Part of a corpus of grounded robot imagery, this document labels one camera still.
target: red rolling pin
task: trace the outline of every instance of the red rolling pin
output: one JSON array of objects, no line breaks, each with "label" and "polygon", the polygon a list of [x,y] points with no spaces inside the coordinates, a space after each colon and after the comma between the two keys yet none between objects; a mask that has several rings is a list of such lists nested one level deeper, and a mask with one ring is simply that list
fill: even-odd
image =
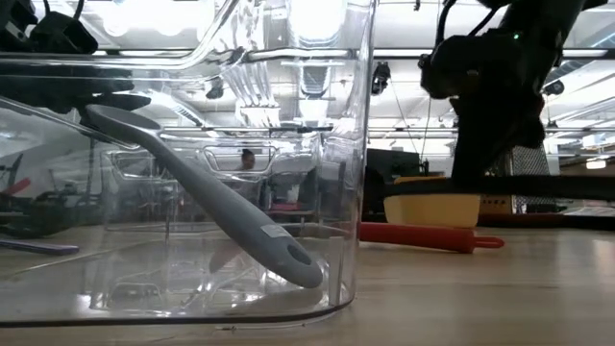
[{"label": "red rolling pin", "polygon": [[504,241],[494,236],[475,236],[470,229],[393,225],[362,222],[361,241],[418,246],[472,254],[476,248],[499,249]]}]

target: white label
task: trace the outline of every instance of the white label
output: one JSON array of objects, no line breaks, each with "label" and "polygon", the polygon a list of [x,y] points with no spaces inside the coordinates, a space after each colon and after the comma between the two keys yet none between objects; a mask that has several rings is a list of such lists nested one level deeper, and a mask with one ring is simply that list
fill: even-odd
[{"label": "white label", "polygon": [[279,225],[264,225],[260,228],[271,237],[290,236],[290,233],[287,232],[284,227]]}]

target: wooden table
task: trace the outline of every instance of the wooden table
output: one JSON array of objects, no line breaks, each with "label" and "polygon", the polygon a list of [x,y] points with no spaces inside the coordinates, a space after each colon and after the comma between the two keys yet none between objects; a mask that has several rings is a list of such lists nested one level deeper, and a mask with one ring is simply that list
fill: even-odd
[{"label": "wooden table", "polygon": [[474,255],[362,244],[358,294],[337,315],[276,330],[213,326],[0,330],[2,345],[612,345],[615,235],[484,230]]}]

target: plastic bin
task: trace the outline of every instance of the plastic bin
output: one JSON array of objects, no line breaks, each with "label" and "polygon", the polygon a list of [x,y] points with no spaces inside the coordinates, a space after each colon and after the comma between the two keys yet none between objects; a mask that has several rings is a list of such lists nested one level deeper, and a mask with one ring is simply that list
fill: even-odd
[{"label": "plastic bin", "polygon": [[[69,15],[76,6],[51,2]],[[0,165],[11,167],[0,234],[81,249],[12,253],[0,325],[284,323],[349,304],[374,10],[372,0],[86,1],[95,54],[0,57]],[[110,133],[88,105],[153,120],[172,154]],[[237,193],[180,179],[170,157]],[[246,205],[271,221],[246,232]]]},{"label": "plastic bin", "polygon": [[[395,184],[441,177],[402,177]],[[384,199],[386,221],[398,225],[473,228],[479,222],[475,195],[394,196]]]}]

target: gray spatula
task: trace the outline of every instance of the gray spatula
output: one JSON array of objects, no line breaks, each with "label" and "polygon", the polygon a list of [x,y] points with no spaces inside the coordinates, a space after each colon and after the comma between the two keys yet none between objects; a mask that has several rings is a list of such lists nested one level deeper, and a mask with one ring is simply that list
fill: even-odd
[{"label": "gray spatula", "polygon": [[315,288],[323,281],[319,265],[282,226],[208,172],[176,155],[154,120],[113,107],[89,105],[90,120],[101,131],[147,149],[177,179],[237,245],[289,282]]}]

